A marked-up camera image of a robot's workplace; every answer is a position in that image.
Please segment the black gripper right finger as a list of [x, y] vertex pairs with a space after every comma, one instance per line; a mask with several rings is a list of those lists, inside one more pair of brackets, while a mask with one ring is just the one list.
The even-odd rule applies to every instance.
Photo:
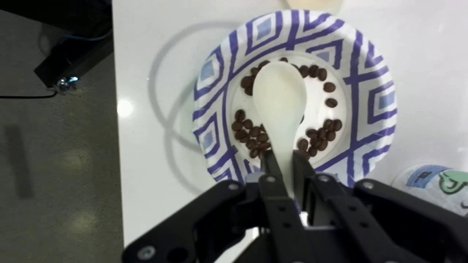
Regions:
[[415, 263], [396, 246], [354, 192], [317, 175], [306, 154], [292, 154], [294, 195], [309, 214], [314, 256], [320, 263]]

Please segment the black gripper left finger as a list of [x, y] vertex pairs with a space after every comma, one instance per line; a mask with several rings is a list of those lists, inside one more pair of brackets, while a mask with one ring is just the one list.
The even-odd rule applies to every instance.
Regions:
[[260, 179], [260, 196], [265, 204], [269, 232], [279, 263], [307, 263], [311, 256], [306, 248], [306, 232], [295, 202], [288, 196], [275, 156], [262, 157], [265, 176]]

